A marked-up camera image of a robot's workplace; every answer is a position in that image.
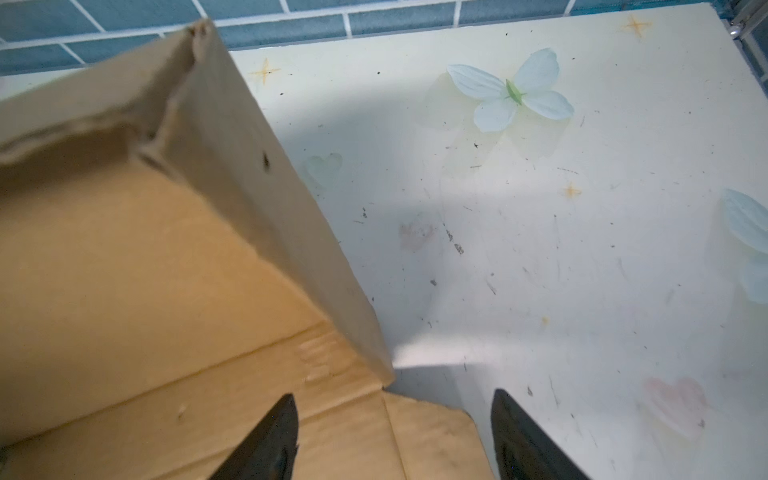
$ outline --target floor stain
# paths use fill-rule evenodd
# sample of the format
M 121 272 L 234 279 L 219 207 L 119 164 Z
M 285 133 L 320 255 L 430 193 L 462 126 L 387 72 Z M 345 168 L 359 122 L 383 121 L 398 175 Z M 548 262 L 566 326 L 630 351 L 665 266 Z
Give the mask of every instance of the floor stain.
M 627 272 L 624 271 L 624 264 L 621 262 L 620 257 L 616 259 L 616 266 L 618 266 L 619 271 L 621 272 L 621 276 L 624 277 L 624 279 L 628 282 L 629 277 L 627 277 Z
M 560 408 L 560 399 L 558 398 L 558 394 L 554 392 L 554 385 L 552 385 L 552 377 L 549 377 L 549 388 L 552 391 L 552 396 L 554 396 L 554 404 Z
M 426 223 L 421 215 L 408 224 L 400 224 L 400 249 L 416 253 L 435 236 L 435 227 Z

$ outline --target butterfly pattern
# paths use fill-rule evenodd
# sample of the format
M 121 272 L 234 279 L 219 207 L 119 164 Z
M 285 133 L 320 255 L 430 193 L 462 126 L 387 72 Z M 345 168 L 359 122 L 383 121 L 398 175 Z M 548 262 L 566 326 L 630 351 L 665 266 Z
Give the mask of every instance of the butterfly pattern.
M 483 133 L 504 130 L 521 105 L 552 120 L 574 114 L 568 100 L 551 89 L 560 74 L 558 56 L 551 48 L 531 54 L 511 80 L 502 81 L 470 65 L 449 65 L 448 74 L 460 92 L 482 101 L 475 109 L 475 125 Z
M 728 189 L 723 206 L 730 232 L 758 252 L 741 270 L 741 286 L 748 299 L 768 305 L 768 209 L 749 195 Z

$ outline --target blue tiled wall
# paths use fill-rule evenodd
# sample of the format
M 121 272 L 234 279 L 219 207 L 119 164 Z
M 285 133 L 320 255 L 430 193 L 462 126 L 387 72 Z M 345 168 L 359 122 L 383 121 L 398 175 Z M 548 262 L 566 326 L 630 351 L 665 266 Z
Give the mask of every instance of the blue tiled wall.
M 0 75 L 92 64 L 201 16 L 230 48 L 254 48 L 698 1 L 13 0 L 0 2 Z

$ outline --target cardboard flap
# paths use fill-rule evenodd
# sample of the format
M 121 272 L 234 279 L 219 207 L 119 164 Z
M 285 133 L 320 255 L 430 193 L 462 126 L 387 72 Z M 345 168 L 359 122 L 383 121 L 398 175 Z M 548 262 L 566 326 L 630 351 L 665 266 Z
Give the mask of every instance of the cardboard flap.
M 0 469 L 0 479 L 190 478 L 190 471 L 201 468 L 207 478 L 286 392 L 296 397 L 300 421 L 310 424 L 300 429 L 304 459 L 294 472 L 311 471 L 313 466 L 306 461 L 312 451 L 308 444 L 315 449 L 314 458 L 333 452 L 337 445 L 332 435 L 321 435 L 328 429 L 343 430 L 348 448 L 359 443 L 356 429 L 344 430 L 350 415 L 339 407 L 368 398 L 372 392 L 383 406 L 378 384 L 331 325 L 321 324 L 12 445 L 8 447 L 6 465 Z M 381 410 L 377 415 L 386 424 L 386 413 L 383 407 Z M 360 428 L 367 423 L 363 417 L 349 421 L 362 423 Z M 373 436 L 367 441 L 377 443 L 379 439 Z
M 384 392 L 408 480 L 493 480 L 477 427 L 466 412 Z
M 0 119 L 0 445 L 320 323 L 372 386 L 392 381 L 372 307 L 210 21 Z

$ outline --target yellow star print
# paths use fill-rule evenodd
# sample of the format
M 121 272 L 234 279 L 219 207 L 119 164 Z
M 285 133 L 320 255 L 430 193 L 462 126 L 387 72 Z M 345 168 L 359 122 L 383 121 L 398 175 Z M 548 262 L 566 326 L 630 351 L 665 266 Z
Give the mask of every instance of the yellow star print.
M 570 182 L 568 184 L 568 188 L 563 189 L 565 192 L 565 196 L 568 198 L 576 197 L 577 195 L 581 195 L 581 190 L 574 188 L 573 182 Z
M 649 28 L 652 24 L 650 22 L 638 22 L 634 15 L 629 15 L 629 23 L 622 25 L 622 28 L 634 31 L 634 34 L 638 38 L 643 38 L 643 28 Z
M 276 71 L 280 71 L 279 68 L 270 68 L 270 60 L 269 58 L 264 58 L 264 65 L 262 65 L 261 70 L 259 71 L 252 71 L 249 74 L 251 75 L 261 75 L 261 83 L 262 85 L 266 85 L 266 76 L 270 73 L 274 73 Z

